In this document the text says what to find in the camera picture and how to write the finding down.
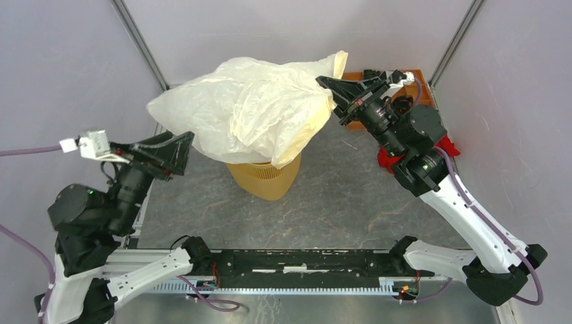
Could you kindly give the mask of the yellow mesh trash bin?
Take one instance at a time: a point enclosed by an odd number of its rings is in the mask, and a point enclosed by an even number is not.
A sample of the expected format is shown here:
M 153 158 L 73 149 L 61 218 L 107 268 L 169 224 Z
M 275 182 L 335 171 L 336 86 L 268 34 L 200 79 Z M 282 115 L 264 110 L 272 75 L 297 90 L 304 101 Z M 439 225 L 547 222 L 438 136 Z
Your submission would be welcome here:
M 279 200 L 294 183 L 302 154 L 278 169 L 271 163 L 226 164 L 236 184 L 246 192 L 263 200 Z

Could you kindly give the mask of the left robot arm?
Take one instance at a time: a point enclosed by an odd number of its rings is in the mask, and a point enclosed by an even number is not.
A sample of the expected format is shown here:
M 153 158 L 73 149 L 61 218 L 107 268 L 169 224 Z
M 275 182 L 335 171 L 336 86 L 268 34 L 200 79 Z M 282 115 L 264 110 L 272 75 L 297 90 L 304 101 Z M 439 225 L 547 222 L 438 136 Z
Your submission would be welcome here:
M 55 241 L 55 273 L 41 298 L 42 323 L 106 323 L 116 310 L 146 290 L 177 276 L 204 275 L 212 253 L 202 238 L 189 236 L 180 247 L 135 271 L 105 279 L 107 259 L 133 226 L 155 180 L 184 174 L 194 135 L 163 132 L 120 144 L 104 130 L 87 130 L 64 140 L 85 159 L 111 163 L 114 176 L 102 192 L 81 184 L 66 186 L 49 207 Z

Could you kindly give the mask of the cream translucent plastic trash bag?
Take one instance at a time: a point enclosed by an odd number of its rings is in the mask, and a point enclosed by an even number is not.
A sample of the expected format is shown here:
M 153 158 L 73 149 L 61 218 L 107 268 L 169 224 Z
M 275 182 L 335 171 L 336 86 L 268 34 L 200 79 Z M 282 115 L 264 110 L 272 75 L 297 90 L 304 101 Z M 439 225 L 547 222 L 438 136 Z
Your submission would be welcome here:
M 348 54 L 271 63 L 236 57 L 165 91 L 146 108 L 166 130 L 194 133 L 194 148 L 228 164 L 292 162 L 330 119 L 335 102 L 320 76 L 340 79 Z

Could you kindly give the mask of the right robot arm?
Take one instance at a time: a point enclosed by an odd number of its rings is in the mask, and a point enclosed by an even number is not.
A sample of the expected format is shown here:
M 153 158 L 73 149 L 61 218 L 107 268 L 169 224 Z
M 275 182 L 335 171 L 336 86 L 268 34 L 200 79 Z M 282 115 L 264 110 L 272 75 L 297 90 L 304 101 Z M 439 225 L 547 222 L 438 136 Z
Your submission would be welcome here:
M 469 192 L 439 142 L 447 132 L 438 111 L 399 91 L 416 81 L 410 72 L 370 72 L 362 80 L 319 76 L 329 90 L 341 125 L 360 122 L 387 156 L 395 159 L 395 179 L 438 212 L 469 244 L 463 252 L 427 244 L 406 236 L 392 248 L 391 270 L 397 275 L 429 271 L 460 281 L 480 300 L 500 306 L 519 299 L 528 282 L 541 305 L 544 291 L 537 274 L 548 253 L 539 244 L 526 244 L 505 229 Z

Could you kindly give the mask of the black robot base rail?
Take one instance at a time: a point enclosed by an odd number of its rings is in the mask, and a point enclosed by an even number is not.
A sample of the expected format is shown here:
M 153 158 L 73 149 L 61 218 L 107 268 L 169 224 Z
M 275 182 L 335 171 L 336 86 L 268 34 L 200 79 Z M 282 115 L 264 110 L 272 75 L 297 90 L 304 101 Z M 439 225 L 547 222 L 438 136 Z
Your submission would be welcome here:
M 219 288 L 377 288 L 381 278 L 432 275 L 394 250 L 211 250 L 200 236 L 180 246 L 190 254 L 190 275 L 213 278 Z

